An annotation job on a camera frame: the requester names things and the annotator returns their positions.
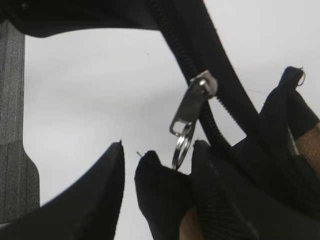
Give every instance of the zipper pull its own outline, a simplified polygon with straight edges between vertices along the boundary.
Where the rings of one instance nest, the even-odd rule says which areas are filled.
[[[172,160],[172,168],[178,170],[190,147],[197,119],[204,103],[213,98],[218,90],[218,82],[206,70],[190,80],[179,108],[170,125],[170,133],[179,137]],[[183,130],[177,130],[177,123],[183,124]]]

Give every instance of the ribbed fabric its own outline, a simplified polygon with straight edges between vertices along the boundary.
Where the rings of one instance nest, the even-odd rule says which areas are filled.
[[[196,141],[192,155],[192,189],[198,220],[205,240],[256,240],[214,167],[210,146]]]
[[[40,205],[39,173],[23,148],[25,36],[0,24],[0,223]]]

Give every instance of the zipper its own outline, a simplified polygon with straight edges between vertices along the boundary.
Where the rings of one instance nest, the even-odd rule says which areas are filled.
[[[188,36],[183,35],[179,30],[177,19],[170,19],[168,15],[174,17],[174,12],[167,0],[146,0],[146,4],[158,24],[165,40],[169,44],[177,62],[182,70],[186,82],[190,85],[191,80],[206,71],[205,66],[201,66],[200,61],[193,54],[196,50],[187,41]],[[254,182],[254,175],[242,164],[240,156],[234,151],[229,142],[221,134],[213,117],[208,101],[205,101],[199,114],[199,121],[202,129],[211,146],[219,146],[223,149],[224,155],[230,160],[229,163],[236,168],[248,180]]]
[[[206,100],[198,119],[211,148],[219,152],[222,158],[247,180],[281,202],[302,213],[305,213],[306,208],[310,208],[309,200],[320,206],[318,199],[314,197],[315,193],[309,189],[310,186],[305,185],[292,171],[290,164],[288,165],[287,153],[281,149],[282,144],[277,138],[277,133],[267,129],[260,119],[229,62],[218,34],[212,30],[214,26],[203,1],[145,0],[145,3],[174,54],[187,84],[190,85],[191,79],[204,71],[212,74],[218,83],[217,99],[246,133],[247,139],[257,142],[257,146],[267,156],[263,167],[268,168],[267,171],[271,175],[264,175],[267,177],[266,180],[261,180],[261,176],[255,176],[253,169],[248,165],[250,163],[243,161],[221,134]],[[273,180],[273,174],[286,181],[287,192],[281,184]],[[296,195],[297,191],[304,192],[309,200],[303,197],[304,194]],[[320,219],[320,211],[314,213],[309,209],[308,215]]]

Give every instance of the metal ring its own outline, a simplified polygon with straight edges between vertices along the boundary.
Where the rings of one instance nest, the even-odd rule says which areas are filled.
[[[194,136],[195,125],[186,125],[180,135],[178,142],[176,143],[173,159],[172,159],[172,168],[178,170],[184,161],[188,149],[190,147],[192,137]]]

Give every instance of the tan lining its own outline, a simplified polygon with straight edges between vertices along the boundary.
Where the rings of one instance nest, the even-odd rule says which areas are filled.
[[[307,162],[320,175],[320,123],[295,141],[299,153],[304,155]]]
[[[180,224],[179,236],[179,240],[204,240],[198,224],[195,207],[191,208],[183,217]]]

